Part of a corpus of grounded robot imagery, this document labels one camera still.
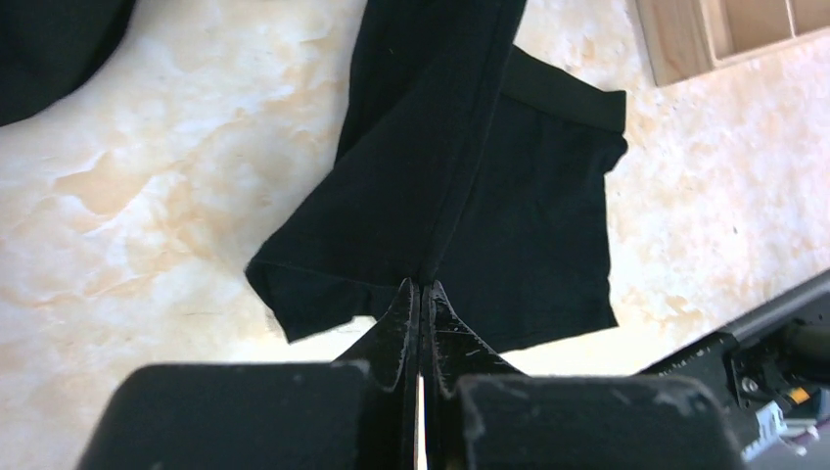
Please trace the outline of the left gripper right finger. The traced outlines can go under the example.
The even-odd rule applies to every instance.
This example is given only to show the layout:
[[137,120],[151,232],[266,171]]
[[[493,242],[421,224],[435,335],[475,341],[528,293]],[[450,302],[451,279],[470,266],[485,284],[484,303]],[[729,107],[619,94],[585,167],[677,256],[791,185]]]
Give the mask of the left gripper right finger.
[[715,397],[684,377],[531,377],[454,312],[422,301],[432,469],[741,469]]

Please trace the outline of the black boxer underwear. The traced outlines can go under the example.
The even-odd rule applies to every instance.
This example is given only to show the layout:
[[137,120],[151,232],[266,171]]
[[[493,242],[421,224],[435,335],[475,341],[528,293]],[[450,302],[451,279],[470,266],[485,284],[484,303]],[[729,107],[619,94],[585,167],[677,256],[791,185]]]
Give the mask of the black boxer underwear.
[[323,181],[246,276],[289,341],[439,282],[504,353],[613,328],[605,177],[626,94],[514,42],[521,1],[370,1]]

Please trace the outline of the wooden compartment tray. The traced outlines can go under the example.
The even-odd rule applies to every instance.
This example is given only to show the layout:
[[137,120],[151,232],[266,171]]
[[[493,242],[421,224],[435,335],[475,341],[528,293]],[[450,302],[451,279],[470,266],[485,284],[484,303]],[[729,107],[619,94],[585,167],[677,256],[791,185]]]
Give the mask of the wooden compartment tray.
[[639,0],[655,84],[665,87],[829,34],[819,0]]

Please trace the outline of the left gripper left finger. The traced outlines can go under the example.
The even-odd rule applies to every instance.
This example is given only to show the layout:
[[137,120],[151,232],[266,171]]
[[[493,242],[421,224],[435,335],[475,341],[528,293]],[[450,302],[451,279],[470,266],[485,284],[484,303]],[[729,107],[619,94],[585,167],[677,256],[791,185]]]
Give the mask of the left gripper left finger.
[[81,469],[413,469],[420,292],[330,362],[163,363],[108,402]]

